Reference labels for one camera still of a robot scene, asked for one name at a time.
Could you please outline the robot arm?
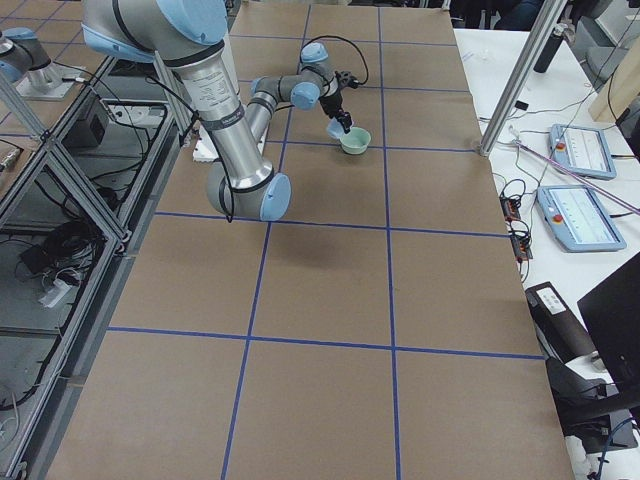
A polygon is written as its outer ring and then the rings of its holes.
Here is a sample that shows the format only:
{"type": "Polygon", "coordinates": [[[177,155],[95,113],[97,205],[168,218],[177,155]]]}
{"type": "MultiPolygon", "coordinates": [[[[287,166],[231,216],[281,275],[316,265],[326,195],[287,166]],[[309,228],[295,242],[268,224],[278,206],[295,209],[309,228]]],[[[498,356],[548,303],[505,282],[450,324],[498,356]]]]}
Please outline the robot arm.
{"type": "Polygon", "coordinates": [[[218,212],[260,221],[286,213],[290,180],[260,153],[222,59],[224,2],[86,1],[82,28],[92,49],[136,62],[160,58],[179,77],[219,155],[206,184],[218,212]]]}
{"type": "Polygon", "coordinates": [[[320,105],[329,118],[327,133],[341,139],[353,127],[351,114],[343,108],[342,90],[353,79],[348,71],[337,71],[320,42],[305,45],[300,53],[299,72],[280,77],[255,79],[246,118],[254,139],[260,142],[281,103],[308,111],[320,105]]]}

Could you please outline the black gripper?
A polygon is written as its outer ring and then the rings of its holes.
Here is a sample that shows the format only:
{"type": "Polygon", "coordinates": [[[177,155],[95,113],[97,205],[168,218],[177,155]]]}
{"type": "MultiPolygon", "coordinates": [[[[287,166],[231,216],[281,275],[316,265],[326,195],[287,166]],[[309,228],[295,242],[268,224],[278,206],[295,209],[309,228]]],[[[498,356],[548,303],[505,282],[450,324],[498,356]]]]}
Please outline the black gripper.
{"type": "Polygon", "coordinates": [[[353,121],[351,114],[344,112],[342,104],[343,97],[340,92],[333,92],[320,98],[320,105],[325,115],[330,119],[337,118],[342,131],[349,133],[353,126],[353,121]]]}

